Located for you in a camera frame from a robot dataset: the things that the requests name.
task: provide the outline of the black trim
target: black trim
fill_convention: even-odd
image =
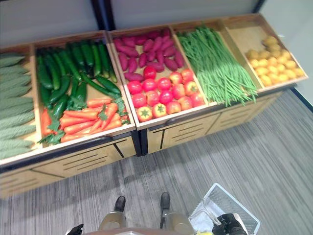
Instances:
[[[290,89],[301,101],[302,103],[313,113],[313,105],[310,104],[307,99],[296,89],[291,88]]]

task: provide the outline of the red tomato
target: red tomato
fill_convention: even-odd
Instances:
[[[197,84],[192,81],[185,83],[184,88],[187,96],[191,96],[199,90]]]
[[[164,104],[161,104],[161,103],[154,105],[152,108],[152,115],[155,118],[160,118],[160,117],[167,115],[166,106]]]
[[[157,88],[157,83],[153,79],[148,78],[142,83],[142,88],[145,92],[152,91]]]
[[[137,109],[137,116],[140,122],[149,121],[152,119],[151,109],[147,106],[143,106]]]
[[[173,94],[170,91],[161,91],[160,94],[160,103],[162,104],[168,104],[173,100]]]
[[[138,81],[132,81],[128,83],[127,87],[131,94],[137,94],[142,92],[142,86]]]
[[[181,106],[181,110],[187,110],[192,108],[192,100],[188,96],[183,96],[178,100],[178,102]]]
[[[193,77],[193,73],[191,70],[189,69],[185,69],[181,72],[182,75],[182,83],[185,84],[189,81],[193,81],[194,77]]]
[[[156,91],[149,91],[146,93],[147,95],[147,104],[150,106],[154,106],[158,103],[158,93]]]
[[[182,76],[179,72],[172,72],[169,76],[173,84],[182,83]]]
[[[147,104],[147,98],[144,94],[134,94],[132,100],[135,108],[140,108]]]
[[[185,89],[184,89],[184,85],[179,83],[176,84],[175,86],[173,86],[172,88],[172,93],[173,93],[173,97],[175,99],[179,99],[183,96],[185,96]]]
[[[166,77],[162,77],[157,81],[157,88],[160,91],[169,90],[171,86],[172,86],[171,80]]]
[[[194,107],[205,104],[203,96],[199,92],[192,94],[190,98],[192,101],[192,106]]]
[[[143,77],[144,79],[155,79],[157,75],[157,71],[152,66],[146,66],[143,70]]]
[[[180,104],[177,101],[171,101],[166,105],[166,111],[168,114],[174,114],[181,111]]]

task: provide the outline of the produce display stand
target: produce display stand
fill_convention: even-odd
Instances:
[[[26,54],[25,61],[27,62],[24,66],[30,69],[32,76],[32,90],[27,95],[34,99],[35,119],[31,124],[36,124],[37,131],[23,138],[34,142],[42,138],[40,120],[43,103],[38,92],[39,84],[36,77],[36,49],[50,46],[63,47],[66,42],[87,39],[107,41],[105,32],[97,31],[1,49],[1,53],[22,52]],[[57,145],[46,146],[36,143],[31,152],[0,160],[0,197],[47,185],[126,157],[141,155],[138,132],[135,130],[131,110],[110,47],[108,51],[117,75],[117,86],[121,90],[126,110],[129,113],[130,124]],[[103,96],[91,86],[87,86],[87,93],[87,100]]]

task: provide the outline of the mesh basket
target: mesh basket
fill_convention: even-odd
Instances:
[[[260,221],[241,205],[222,186],[215,183],[204,196],[202,201],[189,217],[189,221],[195,230],[200,232],[211,232],[213,222],[210,214],[218,217],[225,213],[237,213],[242,219],[249,234],[257,234]]]

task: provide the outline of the gray carpet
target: gray carpet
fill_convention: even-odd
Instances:
[[[312,156],[313,114],[287,92],[250,123],[1,200],[0,234],[94,231],[119,195],[129,226],[157,228],[163,191],[189,215],[218,182],[261,221],[259,235],[309,235]]]

